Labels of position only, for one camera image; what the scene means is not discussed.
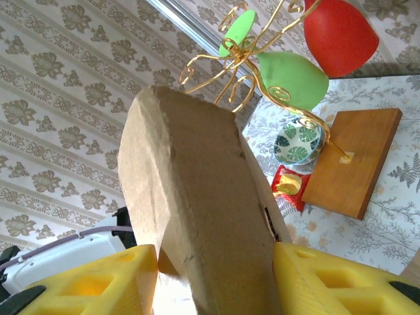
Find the cardboard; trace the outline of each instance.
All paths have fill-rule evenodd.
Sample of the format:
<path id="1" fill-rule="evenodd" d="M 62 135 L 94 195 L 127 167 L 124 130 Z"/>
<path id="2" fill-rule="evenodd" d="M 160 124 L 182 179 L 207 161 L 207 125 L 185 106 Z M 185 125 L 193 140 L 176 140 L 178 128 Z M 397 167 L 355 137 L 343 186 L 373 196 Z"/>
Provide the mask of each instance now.
<path id="1" fill-rule="evenodd" d="M 273 234 L 290 237 L 234 119 L 166 87 L 129 110 L 118 171 L 137 243 L 158 250 L 154 315 L 281 314 Z"/>

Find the gold wire stand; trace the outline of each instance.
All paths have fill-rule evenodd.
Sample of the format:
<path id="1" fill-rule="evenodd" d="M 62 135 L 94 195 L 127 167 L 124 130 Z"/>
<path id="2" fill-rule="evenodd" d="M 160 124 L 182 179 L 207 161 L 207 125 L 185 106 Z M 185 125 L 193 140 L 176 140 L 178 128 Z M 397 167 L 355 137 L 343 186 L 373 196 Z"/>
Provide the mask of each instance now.
<path id="1" fill-rule="evenodd" d="M 241 109 L 245 107 L 245 105 L 249 102 L 251 97 L 253 96 L 253 93 L 255 91 L 255 87 L 257 86 L 260 90 L 261 94 L 267 97 L 271 102 L 275 103 L 280 108 L 283 108 L 284 110 L 287 110 L 288 112 L 291 112 L 293 114 L 300 115 L 299 123 L 307 128 L 314 129 L 317 125 L 319 125 L 324 133 L 325 133 L 325 142 L 330 145 L 332 148 L 334 148 L 337 153 L 344 159 L 344 160 L 350 160 L 350 157 L 342 150 L 340 149 L 332 140 L 331 140 L 331 132 L 329 130 L 329 126 L 325 121 L 323 121 L 318 116 L 314 115 L 313 113 L 307 111 L 307 110 L 301 110 L 295 107 L 292 107 L 290 105 L 287 105 L 285 102 L 290 100 L 291 95 L 290 93 L 285 90 L 283 87 L 269 87 L 266 88 L 264 86 L 263 80 L 261 79 L 261 74 L 258 69 L 258 67 L 250 60 L 249 57 L 254 56 L 256 54 L 262 53 L 265 51 L 269 46 L 271 46 L 274 42 L 276 42 L 285 32 L 292 29 L 297 24 L 301 23 L 309 14 L 311 14 L 315 8 L 320 4 L 321 0 L 316 0 L 312 6 L 308 10 L 306 10 L 300 17 L 298 17 L 296 20 L 294 20 L 292 23 L 285 26 L 281 31 L 279 31 L 272 39 L 270 39 L 265 45 L 263 45 L 261 48 L 257 48 L 257 43 L 259 39 L 264 35 L 266 30 L 271 26 L 271 24 L 274 21 L 275 16 L 277 15 L 278 11 L 283 6 L 285 0 L 281 0 L 274 10 L 272 16 L 270 17 L 270 20 L 267 22 L 265 27 L 262 29 L 261 33 L 258 36 L 248 36 L 243 41 L 242 44 L 239 46 L 236 44 L 233 40 L 229 38 L 224 38 L 222 40 L 222 45 L 225 49 L 227 49 L 230 52 L 230 55 L 223 58 L 223 57 L 216 57 L 216 56 L 209 56 L 206 54 L 199 54 L 195 56 L 193 59 L 187 63 L 185 69 L 182 71 L 180 77 L 179 77 L 179 83 L 185 84 L 188 82 L 188 80 L 192 77 L 194 74 L 194 68 L 192 67 L 192 64 L 201 59 L 212 59 L 212 60 L 220 60 L 223 61 L 223 69 L 214 77 L 207 80 L 206 82 L 200 83 L 199 85 L 187 90 L 185 93 L 189 94 L 192 93 L 208 84 L 211 84 L 212 82 L 216 81 L 218 78 L 220 78 L 222 75 L 224 75 L 227 72 L 232 72 L 232 76 L 229 79 L 229 82 L 226 84 L 226 86 L 223 88 L 223 90 L 220 92 L 220 94 L 215 99 L 215 105 L 217 105 L 222 97 L 226 94 L 229 87 L 233 84 L 232 87 L 232 93 L 229 98 L 229 102 L 233 103 L 235 99 L 236 89 L 238 88 L 238 85 L 245 80 L 249 80 L 251 82 L 251 88 L 245 97 L 245 99 L 239 104 L 238 107 L 236 107 L 232 112 L 238 113 Z M 287 7 L 287 11 L 289 13 L 295 13 L 295 12 L 303 12 L 304 7 L 302 5 L 297 5 L 297 2 L 299 0 L 292 0 Z M 232 10 L 229 11 L 229 13 L 224 17 L 223 21 L 220 23 L 219 31 L 223 32 L 224 30 L 227 30 L 229 26 L 232 24 L 232 22 L 236 18 L 236 12 L 239 10 L 246 11 L 248 9 L 248 6 L 245 2 L 241 2 L 240 4 L 236 5 Z M 244 75 L 237 79 L 237 81 L 234 83 L 236 74 L 238 72 L 238 69 L 241 65 L 245 65 L 249 68 L 249 71 L 251 74 Z"/>

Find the cutout hole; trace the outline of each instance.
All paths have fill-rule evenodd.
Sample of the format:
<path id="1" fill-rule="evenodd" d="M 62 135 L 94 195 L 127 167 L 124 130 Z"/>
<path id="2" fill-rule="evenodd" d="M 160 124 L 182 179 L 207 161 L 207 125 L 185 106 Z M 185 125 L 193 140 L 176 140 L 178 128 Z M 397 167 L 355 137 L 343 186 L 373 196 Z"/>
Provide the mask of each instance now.
<path id="1" fill-rule="evenodd" d="M 312 253 L 307 253 L 306 251 L 296 251 L 296 255 L 300 258 L 315 258 L 316 256 Z"/>
<path id="2" fill-rule="evenodd" d="M 339 158 L 339 163 L 341 164 L 350 164 L 352 163 L 353 157 L 354 157 L 354 152 L 345 152 L 345 154 L 347 154 L 348 159 L 345 159 L 344 157 L 340 157 Z"/>
<path id="3" fill-rule="evenodd" d="M 133 253 L 128 253 L 128 254 L 124 254 L 124 255 L 119 256 L 117 258 L 117 260 L 119 260 L 119 261 L 131 261 L 131 260 L 134 259 L 135 256 L 136 255 L 134 255 Z"/>
<path id="4" fill-rule="evenodd" d="M 369 286 L 357 272 L 351 269 L 321 269 L 315 273 L 325 286 L 331 289 Z"/>
<path id="5" fill-rule="evenodd" d="M 86 275 L 76 278 L 68 285 L 61 295 L 97 296 L 103 294 L 113 278 L 103 275 Z"/>
<path id="6" fill-rule="evenodd" d="M 401 314 L 402 311 L 396 309 L 383 297 L 339 298 L 339 300 L 352 315 L 393 315 Z"/>
<path id="7" fill-rule="evenodd" d="M 66 308 L 42 307 L 34 315 L 80 315 L 85 310 L 84 306 Z"/>

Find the floral tablecloth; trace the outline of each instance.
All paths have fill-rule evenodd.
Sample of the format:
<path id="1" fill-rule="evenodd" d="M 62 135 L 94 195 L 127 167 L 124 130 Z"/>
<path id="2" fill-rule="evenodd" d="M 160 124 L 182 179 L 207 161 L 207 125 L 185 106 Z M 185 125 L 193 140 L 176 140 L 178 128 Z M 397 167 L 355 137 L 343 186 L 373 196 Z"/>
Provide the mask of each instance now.
<path id="1" fill-rule="evenodd" d="M 420 247 L 420 75 L 331 80 L 314 112 L 332 124 L 338 111 L 371 108 L 400 108 L 403 117 L 364 219 L 278 205 L 295 243 L 399 274 Z M 262 99 L 243 130 L 270 183 L 280 165 L 273 143 L 291 118 Z M 313 164 L 293 169 L 311 173 Z"/>

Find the bowl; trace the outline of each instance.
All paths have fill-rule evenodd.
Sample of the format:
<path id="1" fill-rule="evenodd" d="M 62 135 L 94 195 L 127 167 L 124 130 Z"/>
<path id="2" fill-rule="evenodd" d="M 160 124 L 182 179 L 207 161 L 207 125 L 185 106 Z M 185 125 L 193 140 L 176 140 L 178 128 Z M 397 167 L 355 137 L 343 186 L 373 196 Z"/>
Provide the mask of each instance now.
<path id="1" fill-rule="evenodd" d="M 325 144 L 320 126 L 311 129 L 302 126 L 299 118 L 283 126 L 274 143 L 274 156 L 283 165 L 304 165 L 314 161 Z"/>

